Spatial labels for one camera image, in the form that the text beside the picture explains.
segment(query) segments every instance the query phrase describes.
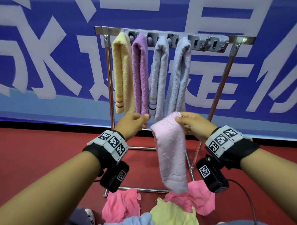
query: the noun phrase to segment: pink cloth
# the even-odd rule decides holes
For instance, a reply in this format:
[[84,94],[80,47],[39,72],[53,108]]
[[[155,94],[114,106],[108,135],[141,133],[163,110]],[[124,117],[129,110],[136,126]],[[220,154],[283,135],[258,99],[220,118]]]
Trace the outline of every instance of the pink cloth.
[[192,206],[200,215],[207,216],[214,210],[214,196],[210,192],[202,180],[192,181],[188,183],[189,190],[187,193],[175,194],[169,192],[164,202],[173,202],[179,205],[185,212],[192,213]]
[[132,44],[135,111],[144,115],[149,106],[149,61],[146,36],[140,34]]
[[140,216],[140,193],[136,189],[108,193],[107,202],[102,209],[102,218],[107,223],[121,223],[131,216]]
[[163,184],[177,194],[188,191],[186,171],[186,137],[183,127],[175,121],[181,116],[173,112],[151,126],[158,153]]

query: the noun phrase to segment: floor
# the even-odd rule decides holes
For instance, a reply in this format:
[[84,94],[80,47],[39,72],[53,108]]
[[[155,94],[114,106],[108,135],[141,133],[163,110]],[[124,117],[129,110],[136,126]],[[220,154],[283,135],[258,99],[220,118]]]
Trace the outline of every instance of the floor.
[[[0,206],[47,172],[80,153],[85,144],[96,136],[98,135],[0,128]],[[148,137],[134,137],[128,145],[154,147],[154,141]],[[198,141],[187,140],[191,160],[197,146]],[[262,148],[297,163],[295,148]],[[199,158],[205,154],[206,150],[203,149]],[[165,188],[155,151],[129,150],[124,161],[129,164],[130,171],[123,186]],[[253,200],[259,221],[269,225],[294,224],[242,171],[223,169],[222,172],[226,178],[234,179],[245,187]],[[201,179],[197,171],[194,174],[197,180]],[[99,183],[94,183],[80,202],[80,206],[95,212],[96,219],[100,218],[106,202],[103,193],[104,189]],[[144,213],[149,212],[156,205],[157,198],[163,198],[164,194],[142,193],[141,196],[141,212]],[[215,211],[206,217],[197,215],[197,218],[201,225],[211,225],[219,221],[252,220],[252,211],[243,191],[231,183],[228,190],[216,194]]]

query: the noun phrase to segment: metal rack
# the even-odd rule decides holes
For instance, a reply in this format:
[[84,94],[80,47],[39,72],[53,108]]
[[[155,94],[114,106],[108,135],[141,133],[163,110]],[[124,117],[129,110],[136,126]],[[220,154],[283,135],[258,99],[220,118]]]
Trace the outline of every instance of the metal rack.
[[[110,54],[110,36],[117,36],[120,32],[125,32],[128,36],[133,35],[134,38],[140,33],[144,33],[147,37],[153,37],[154,40],[151,41],[151,47],[154,47],[156,40],[159,35],[168,35],[168,38],[172,40],[171,48],[175,48],[180,37],[188,37],[191,41],[192,50],[198,51],[213,51],[213,52],[225,52],[227,45],[232,44],[229,59],[225,66],[222,79],[218,86],[216,95],[214,97],[214,101],[211,105],[210,113],[208,115],[208,120],[211,121],[214,115],[214,111],[217,107],[219,102],[220,96],[222,94],[224,85],[226,83],[227,77],[229,75],[231,66],[233,64],[234,58],[239,50],[240,45],[253,45],[256,37],[247,37],[247,36],[225,36],[225,35],[214,35],[214,34],[187,34],[182,32],[170,32],[170,31],[152,31],[152,30],[138,30],[138,29],[126,29],[126,28],[114,28],[114,27],[105,27],[105,26],[95,26],[95,34],[103,35],[104,38],[104,46],[105,46],[105,54],[106,54],[106,64],[107,64],[107,78],[108,78],[108,92],[109,92],[109,106],[110,106],[110,121],[111,121],[111,128],[114,129],[115,127],[115,120],[114,120],[114,105],[113,105],[113,83],[112,83],[112,68],[111,68],[111,54]],[[190,162],[189,155],[187,150],[186,153],[186,160],[189,167],[189,172],[191,175],[191,179],[195,181],[193,175],[193,168],[195,166],[199,150],[201,149],[202,142],[199,142],[199,145],[195,152],[195,157],[193,162]],[[148,151],[155,151],[156,148],[147,148],[147,147],[129,147],[129,149],[133,150],[148,150]],[[119,190],[127,190],[134,187],[120,187]],[[140,192],[150,192],[150,193],[168,193],[169,190],[163,189],[148,189],[148,188],[135,188]],[[107,197],[108,190],[105,190],[104,197]]]

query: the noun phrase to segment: yellow cloth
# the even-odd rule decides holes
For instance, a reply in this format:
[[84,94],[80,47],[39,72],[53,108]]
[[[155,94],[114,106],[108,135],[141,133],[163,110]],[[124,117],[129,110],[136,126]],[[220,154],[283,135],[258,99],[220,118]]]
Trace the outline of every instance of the yellow cloth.
[[135,112],[132,52],[129,37],[121,32],[112,43],[116,113]]
[[199,225],[196,210],[193,206],[192,209],[192,213],[187,213],[180,206],[158,198],[157,205],[150,211],[151,219],[155,225]]

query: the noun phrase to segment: cable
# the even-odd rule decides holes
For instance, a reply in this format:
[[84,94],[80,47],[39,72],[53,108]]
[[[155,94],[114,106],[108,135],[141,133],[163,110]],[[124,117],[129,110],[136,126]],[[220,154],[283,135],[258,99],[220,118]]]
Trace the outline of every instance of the cable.
[[228,180],[228,181],[231,181],[231,182],[233,182],[233,183],[235,183],[235,184],[237,184],[237,185],[238,185],[239,187],[241,187],[241,189],[244,191],[244,193],[246,194],[246,196],[247,196],[247,198],[248,198],[248,200],[249,200],[249,203],[251,204],[251,207],[252,207],[253,216],[254,216],[254,223],[255,223],[255,225],[257,225],[258,222],[257,222],[256,212],[255,212],[254,204],[253,204],[253,202],[252,202],[251,197],[249,196],[249,194],[247,193],[247,191],[244,189],[244,187],[243,187],[240,183],[238,183],[238,182],[235,181],[235,180],[231,180],[231,179],[227,179],[227,180]]

